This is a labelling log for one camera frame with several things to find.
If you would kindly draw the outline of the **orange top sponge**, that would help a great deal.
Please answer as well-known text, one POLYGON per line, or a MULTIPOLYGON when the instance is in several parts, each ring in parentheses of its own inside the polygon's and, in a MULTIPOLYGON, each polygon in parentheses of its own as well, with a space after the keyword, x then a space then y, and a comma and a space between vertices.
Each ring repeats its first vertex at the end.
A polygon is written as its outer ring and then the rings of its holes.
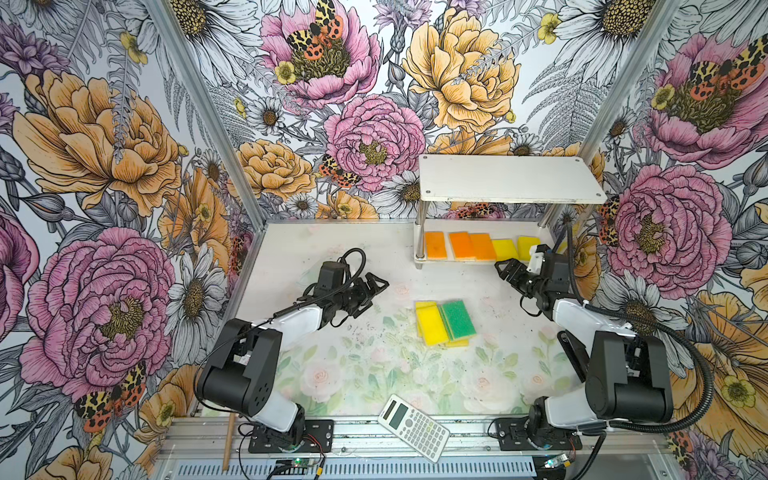
POLYGON ((476 261, 496 261, 496 251, 493 245, 493 241, 488 233, 471 233, 470 240, 476 261))

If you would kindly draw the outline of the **orange sponge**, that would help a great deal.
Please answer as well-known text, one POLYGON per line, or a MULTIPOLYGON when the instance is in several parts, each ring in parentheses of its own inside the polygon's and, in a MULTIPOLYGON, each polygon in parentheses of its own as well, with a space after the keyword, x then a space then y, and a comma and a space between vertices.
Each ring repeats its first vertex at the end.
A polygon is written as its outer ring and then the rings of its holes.
POLYGON ((472 239, 468 232, 452 232, 449 234, 449 239, 456 261, 474 261, 476 259, 472 239))
POLYGON ((426 256, 429 260, 446 260, 448 258, 444 232, 426 232, 424 242, 426 256))
POLYGON ((470 240, 476 261, 496 261, 496 251, 493 245, 493 241, 488 233, 471 233, 470 240))

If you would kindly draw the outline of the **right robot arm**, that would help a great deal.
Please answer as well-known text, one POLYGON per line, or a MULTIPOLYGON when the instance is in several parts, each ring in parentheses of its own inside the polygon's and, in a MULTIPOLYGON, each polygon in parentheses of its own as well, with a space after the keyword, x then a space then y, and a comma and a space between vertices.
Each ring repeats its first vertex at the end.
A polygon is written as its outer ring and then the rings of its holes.
POLYGON ((561 255, 541 255, 528 265, 517 259, 498 261, 495 269, 560 327, 565 336, 561 346, 580 380, 571 392, 534 402, 531 433, 613 421, 657 426, 671 420, 672 392, 661 340, 635 332, 616 313, 597 312, 572 290, 571 271, 561 255))

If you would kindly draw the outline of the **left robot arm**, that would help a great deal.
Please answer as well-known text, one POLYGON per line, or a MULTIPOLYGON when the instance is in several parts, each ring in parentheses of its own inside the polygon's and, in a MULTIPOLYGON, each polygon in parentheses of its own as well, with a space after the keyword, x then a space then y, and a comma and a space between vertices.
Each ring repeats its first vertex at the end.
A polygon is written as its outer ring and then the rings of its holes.
POLYGON ((194 392, 211 409, 227 410, 280 434, 301 431, 301 408, 275 389, 280 353, 329 325, 338 312, 356 318, 373 306, 389 282, 372 273, 351 280, 323 274, 321 294, 267 320, 225 323, 198 374, 194 392))

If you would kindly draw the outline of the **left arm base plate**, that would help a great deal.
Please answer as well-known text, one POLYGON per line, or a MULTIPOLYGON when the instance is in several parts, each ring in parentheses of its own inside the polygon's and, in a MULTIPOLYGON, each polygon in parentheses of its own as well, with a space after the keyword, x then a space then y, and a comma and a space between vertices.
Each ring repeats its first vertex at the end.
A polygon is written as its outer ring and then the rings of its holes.
POLYGON ((257 423, 247 435, 251 454, 330 453, 335 422, 330 419, 300 420, 288 432, 257 423))

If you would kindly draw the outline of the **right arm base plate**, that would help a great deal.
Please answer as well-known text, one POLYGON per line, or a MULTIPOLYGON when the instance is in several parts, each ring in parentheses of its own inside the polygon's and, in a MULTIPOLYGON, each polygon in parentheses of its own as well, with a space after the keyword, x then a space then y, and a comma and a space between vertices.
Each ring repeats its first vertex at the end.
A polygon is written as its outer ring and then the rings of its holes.
POLYGON ((547 424, 529 428, 528 423, 527 417, 496 418, 489 425, 488 434, 498 442, 501 451, 579 451, 583 448, 581 438, 574 430, 547 424))

